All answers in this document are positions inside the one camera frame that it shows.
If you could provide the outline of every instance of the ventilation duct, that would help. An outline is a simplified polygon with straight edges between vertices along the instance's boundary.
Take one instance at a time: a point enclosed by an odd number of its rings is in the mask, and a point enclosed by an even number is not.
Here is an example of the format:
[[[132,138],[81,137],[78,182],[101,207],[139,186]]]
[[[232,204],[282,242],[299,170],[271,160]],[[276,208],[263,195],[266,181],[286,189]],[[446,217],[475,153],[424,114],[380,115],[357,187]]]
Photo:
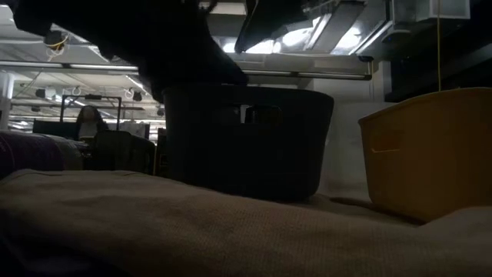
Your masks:
[[[441,18],[470,19],[470,0],[417,0],[416,12],[417,21],[436,18],[438,12]]]
[[[394,22],[397,25],[437,18],[439,2],[441,18],[470,19],[470,0],[394,0]]]

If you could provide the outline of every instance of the ceiling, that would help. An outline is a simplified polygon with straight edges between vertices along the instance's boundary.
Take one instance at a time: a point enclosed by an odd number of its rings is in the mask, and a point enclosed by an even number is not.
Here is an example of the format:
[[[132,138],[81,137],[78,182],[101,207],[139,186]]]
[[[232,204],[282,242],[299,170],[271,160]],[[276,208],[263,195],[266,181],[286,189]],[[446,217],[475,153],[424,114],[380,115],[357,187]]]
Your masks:
[[[389,21],[387,1],[326,0],[318,3],[319,5],[307,12],[309,20],[299,22],[296,26],[285,26],[286,30],[290,31],[286,35],[262,42],[241,55],[228,53],[243,70],[253,72],[250,75],[252,85],[303,87],[306,79],[293,77],[299,76],[300,72],[335,74],[341,76],[340,78],[349,78],[350,75],[363,76],[366,79],[371,77],[371,67],[366,62],[362,62],[355,53],[373,55],[376,60],[384,56],[384,53],[380,52],[381,48],[378,47],[381,44],[381,37],[376,38],[369,45],[368,41]],[[209,16],[211,34],[225,52],[229,52],[228,49],[234,46],[244,18],[245,9],[242,0],[219,2],[218,7]],[[74,34],[70,34],[67,46],[58,54],[54,55],[43,44],[42,38],[19,31],[12,20],[10,8],[0,7],[0,61],[126,65],[124,61],[109,62],[102,58],[96,46]],[[46,118],[59,116],[61,104],[59,99],[57,101],[56,98],[37,98],[35,92],[40,88],[54,89],[58,95],[70,95],[75,88],[78,88],[81,90],[81,95],[122,97],[122,118],[162,122],[165,120],[157,115],[158,103],[150,94],[145,93],[148,88],[139,83],[137,75],[121,74],[111,70],[105,72],[64,68],[49,70],[17,66],[2,66],[1,69],[15,76],[12,100],[14,106],[11,115],[18,116],[19,120],[28,119],[29,116]],[[275,76],[272,72],[286,72],[290,76],[285,74]],[[26,88],[33,79],[35,81],[31,88]],[[128,92],[131,91],[130,88],[142,91],[143,99],[140,102],[132,100],[131,93]],[[113,108],[113,105],[116,105],[115,101],[91,102],[84,99],[78,101],[85,105],[105,107],[102,111],[105,112],[103,116],[107,119],[117,115],[116,109]],[[35,105],[41,107],[40,112],[32,111],[32,106]],[[65,116],[74,118],[78,108],[68,108]]]

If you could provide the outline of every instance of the white wall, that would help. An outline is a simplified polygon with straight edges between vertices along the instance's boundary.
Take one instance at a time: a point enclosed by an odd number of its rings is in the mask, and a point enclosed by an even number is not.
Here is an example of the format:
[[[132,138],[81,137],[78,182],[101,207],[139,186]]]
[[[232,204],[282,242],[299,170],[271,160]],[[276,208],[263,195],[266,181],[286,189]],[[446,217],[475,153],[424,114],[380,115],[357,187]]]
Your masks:
[[[306,89],[334,98],[317,193],[369,202],[361,129],[358,120],[386,108],[383,75],[372,81],[313,80]]]

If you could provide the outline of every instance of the dark silhouette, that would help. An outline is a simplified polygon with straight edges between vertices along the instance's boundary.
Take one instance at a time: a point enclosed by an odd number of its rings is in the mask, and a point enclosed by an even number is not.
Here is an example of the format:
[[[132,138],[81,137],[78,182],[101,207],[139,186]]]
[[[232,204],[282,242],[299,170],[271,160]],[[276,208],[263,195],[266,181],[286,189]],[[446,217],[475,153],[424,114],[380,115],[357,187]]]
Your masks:
[[[89,126],[89,127],[93,126],[94,127],[93,128],[95,131],[94,135],[97,132],[109,129],[106,122],[104,122],[104,120],[102,120],[101,113],[96,109],[96,107],[90,106],[90,105],[86,105],[85,107],[83,107],[80,110],[80,112],[78,113],[78,116],[77,116],[77,122],[75,124],[76,124],[76,131],[77,131],[77,133],[75,134],[75,137],[77,139],[79,139],[82,128],[84,129],[84,132],[86,132],[88,130],[88,128],[86,128],[87,126]]]

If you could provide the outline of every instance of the fluorescent light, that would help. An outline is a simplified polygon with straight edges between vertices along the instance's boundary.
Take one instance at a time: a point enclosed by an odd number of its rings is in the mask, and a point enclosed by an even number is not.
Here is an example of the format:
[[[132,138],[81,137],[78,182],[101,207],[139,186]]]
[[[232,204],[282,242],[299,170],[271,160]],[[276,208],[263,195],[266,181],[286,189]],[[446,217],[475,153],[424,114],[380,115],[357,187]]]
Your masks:
[[[273,53],[280,53],[282,51],[282,44],[280,42],[275,42]]]
[[[317,18],[313,19],[313,28],[315,28],[315,27],[316,27],[317,23],[318,23],[320,20],[321,20],[321,16],[319,16],[319,17],[317,17]]]
[[[32,68],[63,68],[60,63],[54,62],[21,62],[21,61],[0,61],[0,66],[32,67]]]
[[[17,129],[23,129],[24,126],[16,125],[16,124],[10,124],[10,126],[17,128]]]
[[[74,101],[74,103],[75,103],[75,104],[77,104],[77,105],[85,106],[85,104],[84,104],[84,103],[82,103],[82,102],[80,102],[80,101],[76,101],[76,100],[75,100],[75,101]]]
[[[148,91],[145,90],[145,87],[142,83],[137,82],[136,80],[134,80],[132,77],[128,75],[125,75],[125,77],[128,78],[128,80],[130,80],[130,82],[132,82],[134,85],[138,86],[142,91],[144,91],[146,95],[148,95]]]
[[[226,43],[224,47],[222,47],[222,50],[226,53],[234,53],[234,45],[235,42]]]
[[[250,49],[246,50],[249,54],[271,54],[274,49],[274,41],[269,39],[256,44]]]
[[[353,48],[353,47],[357,46],[360,41],[361,41],[361,30],[359,28],[352,27],[341,38],[341,40],[338,42],[335,49],[336,48],[344,48],[344,49]]]
[[[208,2],[201,2],[200,6],[201,7],[208,7],[209,3]],[[218,15],[246,15],[246,8],[244,6],[244,3],[232,3],[232,2],[219,2],[214,10],[212,11],[212,14],[218,14]]]
[[[226,53],[234,53],[235,42],[229,42],[222,47],[222,50]],[[248,54],[271,54],[274,49],[274,41],[269,39],[256,44],[246,51]]]
[[[282,42],[289,47],[294,46],[301,42],[305,42],[306,39],[309,38],[309,35],[311,34],[312,30],[313,28],[302,28],[289,32],[286,35],[284,35],[284,37],[282,38]]]
[[[392,21],[387,22],[383,26],[383,28],[381,28],[381,30],[379,30],[379,32],[377,32],[371,39],[369,39],[357,51],[355,51],[355,54],[360,55],[367,47],[369,47],[369,45],[373,44],[377,38],[379,38],[381,35],[383,35],[392,25],[393,25]]]
[[[136,66],[128,65],[83,65],[83,64],[70,64],[74,69],[103,69],[103,70],[138,70]]]

